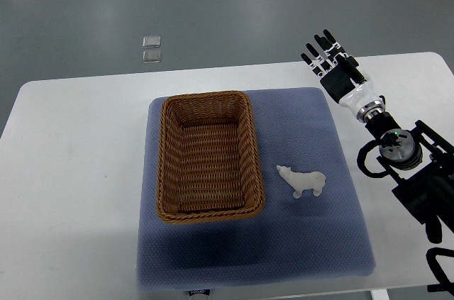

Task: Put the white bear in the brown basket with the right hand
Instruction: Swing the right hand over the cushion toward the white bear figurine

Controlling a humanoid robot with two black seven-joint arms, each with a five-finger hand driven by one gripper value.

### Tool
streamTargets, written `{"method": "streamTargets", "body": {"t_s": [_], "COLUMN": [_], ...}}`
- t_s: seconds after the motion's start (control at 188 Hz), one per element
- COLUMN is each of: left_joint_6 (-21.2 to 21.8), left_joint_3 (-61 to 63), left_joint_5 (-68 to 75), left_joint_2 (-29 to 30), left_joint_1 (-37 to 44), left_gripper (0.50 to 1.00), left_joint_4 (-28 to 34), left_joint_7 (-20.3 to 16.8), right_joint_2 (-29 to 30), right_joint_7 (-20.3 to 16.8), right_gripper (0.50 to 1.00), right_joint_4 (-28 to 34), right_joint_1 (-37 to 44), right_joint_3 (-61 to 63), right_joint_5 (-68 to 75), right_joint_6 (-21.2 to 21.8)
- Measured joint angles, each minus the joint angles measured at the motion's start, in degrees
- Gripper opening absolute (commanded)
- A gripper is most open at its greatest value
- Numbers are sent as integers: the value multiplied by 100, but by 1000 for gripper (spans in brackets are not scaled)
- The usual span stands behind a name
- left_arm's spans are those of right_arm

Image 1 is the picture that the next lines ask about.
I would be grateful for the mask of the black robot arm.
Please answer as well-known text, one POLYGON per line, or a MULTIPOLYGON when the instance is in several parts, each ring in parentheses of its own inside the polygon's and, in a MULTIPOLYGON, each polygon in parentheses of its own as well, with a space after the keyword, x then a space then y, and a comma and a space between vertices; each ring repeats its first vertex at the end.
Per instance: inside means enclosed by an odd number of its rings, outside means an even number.
POLYGON ((387 112, 367 117, 365 128, 374 139, 359 150, 358 168, 370 178, 390 176, 393 195, 440 244, 442 225, 453 229, 453 145, 421 120, 402 129, 387 112))

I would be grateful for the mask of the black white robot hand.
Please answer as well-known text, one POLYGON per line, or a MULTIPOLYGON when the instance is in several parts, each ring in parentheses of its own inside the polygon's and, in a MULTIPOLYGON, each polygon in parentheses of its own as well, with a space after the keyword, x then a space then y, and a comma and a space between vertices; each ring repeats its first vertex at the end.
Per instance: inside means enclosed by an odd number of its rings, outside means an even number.
POLYGON ((321 86, 338 105, 350 109, 361 123, 385 112, 385 99, 373 91, 373 83, 360 68, 358 61, 349 55, 327 29, 323 35, 315 35, 319 46, 306 44, 308 53, 301 59, 319 78, 321 86))

